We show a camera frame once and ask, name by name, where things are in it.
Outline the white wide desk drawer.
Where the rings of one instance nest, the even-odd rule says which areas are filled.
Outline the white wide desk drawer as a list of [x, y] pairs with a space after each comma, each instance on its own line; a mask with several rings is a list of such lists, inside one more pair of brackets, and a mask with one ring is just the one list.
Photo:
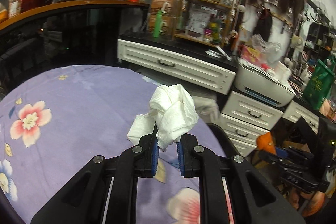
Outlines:
[[234, 71], [190, 56], [124, 39], [118, 39], [117, 57], [224, 95], [236, 76]]

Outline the green shopping bag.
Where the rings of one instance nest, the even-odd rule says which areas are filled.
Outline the green shopping bag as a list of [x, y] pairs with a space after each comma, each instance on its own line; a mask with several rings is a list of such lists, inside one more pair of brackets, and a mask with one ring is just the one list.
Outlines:
[[314, 109], [319, 110], [335, 80], [335, 57], [330, 55], [325, 61], [317, 60], [317, 65], [305, 90], [303, 98]]

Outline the bag of snacks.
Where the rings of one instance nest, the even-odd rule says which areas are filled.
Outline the bag of snacks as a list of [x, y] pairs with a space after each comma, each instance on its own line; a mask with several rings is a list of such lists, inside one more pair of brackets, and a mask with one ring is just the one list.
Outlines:
[[241, 48], [240, 57], [253, 65], [273, 65], [280, 59], [282, 46], [280, 43], [266, 42], [260, 34], [252, 35], [247, 44]]

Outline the green bottle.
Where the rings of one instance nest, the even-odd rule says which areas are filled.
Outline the green bottle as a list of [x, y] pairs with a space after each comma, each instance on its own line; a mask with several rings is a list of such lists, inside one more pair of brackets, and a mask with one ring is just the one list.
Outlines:
[[155, 25], [154, 25], [154, 30], [153, 30], [153, 37], [158, 38], [160, 35], [160, 30], [161, 30], [161, 22], [162, 22], [162, 11], [159, 10], [157, 12], [156, 18], [155, 18]]

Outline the white drawer cabinet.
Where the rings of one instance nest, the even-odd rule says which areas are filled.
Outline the white drawer cabinet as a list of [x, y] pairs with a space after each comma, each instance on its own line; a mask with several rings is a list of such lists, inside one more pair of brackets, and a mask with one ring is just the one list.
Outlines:
[[301, 117], [314, 132], [318, 131], [318, 115], [294, 100], [288, 104], [285, 111], [280, 111], [232, 91], [220, 115], [219, 125], [238, 152], [246, 157], [256, 149], [256, 139], [270, 132], [281, 118], [295, 123]]

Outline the wooden desktop shelf rack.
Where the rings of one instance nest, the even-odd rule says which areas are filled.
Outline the wooden desktop shelf rack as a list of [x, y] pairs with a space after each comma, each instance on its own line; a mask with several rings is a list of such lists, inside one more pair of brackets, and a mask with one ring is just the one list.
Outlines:
[[172, 37], [223, 47], [231, 28], [233, 4], [218, 0], [181, 0]]

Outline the white tissue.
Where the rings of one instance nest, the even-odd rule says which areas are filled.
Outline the white tissue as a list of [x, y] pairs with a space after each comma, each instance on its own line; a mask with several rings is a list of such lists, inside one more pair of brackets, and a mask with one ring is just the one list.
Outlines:
[[149, 111], [137, 115], [127, 133], [127, 139], [138, 145], [141, 137], [149, 135], [156, 127], [158, 147], [164, 151], [198, 122], [194, 100], [180, 84], [156, 88], [150, 101]]

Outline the white printer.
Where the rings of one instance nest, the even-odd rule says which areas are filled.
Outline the white printer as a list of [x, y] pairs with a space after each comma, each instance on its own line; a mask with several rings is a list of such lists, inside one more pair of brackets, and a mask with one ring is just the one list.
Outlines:
[[239, 91], [277, 108], [286, 106], [295, 97], [289, 84], [283, 85], [260, 70], [241, 64], [238, 66], [234, 86]]

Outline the orange wooden counter shelf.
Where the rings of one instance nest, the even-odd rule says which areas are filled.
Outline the orange wooden counter shelf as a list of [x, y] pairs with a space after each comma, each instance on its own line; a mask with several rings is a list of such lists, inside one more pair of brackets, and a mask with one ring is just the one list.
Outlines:
[[99, 8], [117, 7], [121, 8], [140, 8], [148, 9], [149, 4], [144, 2], [130, 2], [125, 0], [76, 0], [53, 3], [42, 7], [37, 7], [29, 11], [10, 18], [1, 23], [1, 33], [9, 32], [10, 30], [30, 21], [44, 16], [49, 16], [57, 12], [66, 12], [76, 9], [99, 9]]

